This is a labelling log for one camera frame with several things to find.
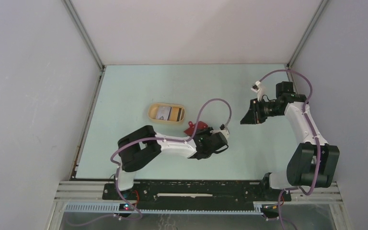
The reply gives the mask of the red card holder wallet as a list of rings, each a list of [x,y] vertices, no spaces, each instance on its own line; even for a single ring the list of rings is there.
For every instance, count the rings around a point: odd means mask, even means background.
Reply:
[[[198,131],[198,130],[203,130],[206,128],[208,128],[208,125],[207,123],[203,121],[198,121],[198,122],[189,121],[188,128],[184,130],[184,133],[188,136],[191,136],[195,130]]]

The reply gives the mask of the beige oval tray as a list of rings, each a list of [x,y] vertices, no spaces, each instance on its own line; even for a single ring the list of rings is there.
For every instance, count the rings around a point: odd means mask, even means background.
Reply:
[[[185,113],[184,106],[171,103],[152,103],[148,109],[149,119],[160,124],[181,124]]]

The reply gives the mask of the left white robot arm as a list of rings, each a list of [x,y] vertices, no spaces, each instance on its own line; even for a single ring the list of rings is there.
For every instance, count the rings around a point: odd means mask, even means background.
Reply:
[[[134,177],[159,155],[181,156],[186,159],[207,159],[228,149],[229,131],[225,125],[219,129],[207,127],[197,130],[194,136],[172,137],[146,125],[124,136],[117,142],[118,150],[111,156],[117,164],[114,194],[120,199],[132,195]]]

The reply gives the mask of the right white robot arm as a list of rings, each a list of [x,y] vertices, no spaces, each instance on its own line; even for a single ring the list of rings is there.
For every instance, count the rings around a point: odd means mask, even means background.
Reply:
[[[307,97],[294,92],[293,84],[283,81],[276,85],[276,98],[264,100],[264,87],[260,81],[252,86],[258,97],[250,101],[249,109],[242,125],[257,125],[267,118],[285,116],[299,142],[287,168],[281,172],[268,174],[268,182],[260,186],[260,196],[265,200],[274,199],[279,189],[309,187],[309,194],[315,188],[327,188],[333,177],[340,151],[330,145],[315,125]]]

